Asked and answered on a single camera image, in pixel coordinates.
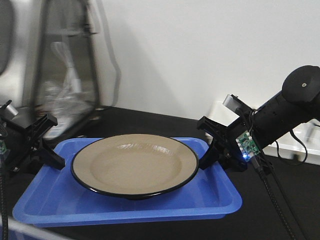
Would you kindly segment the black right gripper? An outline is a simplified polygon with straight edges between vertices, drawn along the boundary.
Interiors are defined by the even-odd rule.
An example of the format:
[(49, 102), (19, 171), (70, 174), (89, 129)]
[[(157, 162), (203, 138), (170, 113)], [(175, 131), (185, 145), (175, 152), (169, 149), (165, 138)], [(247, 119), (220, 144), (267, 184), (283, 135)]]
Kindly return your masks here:
[[(251, 163), (257, 172), (264, 172), (265, 175), (271, 173), (272, 165), (265, 159), (262, 147), (254, 136), (253, 123), (250, 122), (248, 114), (241, 113), (239, 118), (228, 126), (203, 116), (197, 121), (196, 128), (198, 130), (203, 130), (206, 134), (212, 136), (213, 139), (219, 140), (219, 144), (224, 147), (225, 155), (230, 155), (229, 157), (224, 157), (224, 163), (228, 168), (233, 168), (242, 172), (248, 168), (248, 163)], [(260, 150), (259, 155), (252, 157), (250, 161), (245, 161), (243, 159), (241, 151), (236, 143), (236, 138), (245, 131), (250, 133)], [(199, 160), (200, 169), (205, 170), (219, 160), (220, 152), (217, 150), (215, 143), (216, 142), (213, 140), (209, 145), (208, 150)]]

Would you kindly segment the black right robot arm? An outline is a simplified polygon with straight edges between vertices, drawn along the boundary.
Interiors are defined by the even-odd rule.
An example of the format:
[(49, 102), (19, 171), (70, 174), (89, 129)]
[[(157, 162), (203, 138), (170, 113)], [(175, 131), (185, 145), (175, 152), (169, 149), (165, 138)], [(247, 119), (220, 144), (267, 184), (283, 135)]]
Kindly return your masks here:
[(224, 169), (242, 172), (252, 157), (302, 123), (320, 118), (320, 68), (305, 65), (284, 80), (282, 89), (258, 109), (253, 109), (235, 95), (228, 95), (223, 105), (238, 115), (225, 126), (207, 117), (197, 128), (212, 136), (212, 142), (199, 161), (204, 170), (219, 162)]

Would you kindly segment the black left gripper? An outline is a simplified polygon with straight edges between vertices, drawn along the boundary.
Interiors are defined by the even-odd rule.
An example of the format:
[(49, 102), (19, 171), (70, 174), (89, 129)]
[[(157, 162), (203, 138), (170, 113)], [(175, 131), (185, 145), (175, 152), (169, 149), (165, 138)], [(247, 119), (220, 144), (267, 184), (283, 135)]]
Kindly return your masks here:
[[(57, 125), (57, 118), (50, 113), (46, 113), (26, 128), (1, 119), (0, 139), (4, 140), (7, 152), (0, 154), (0, 178), (15, 176), (18, 172), (35, 174), (42, 166), (39, 159), (52, 168), (62, 170), (65, 159), (52, 150), (44, 139), (40, 140), (47, 131)], [(39, 159), (33, 156), (36, 147)]]

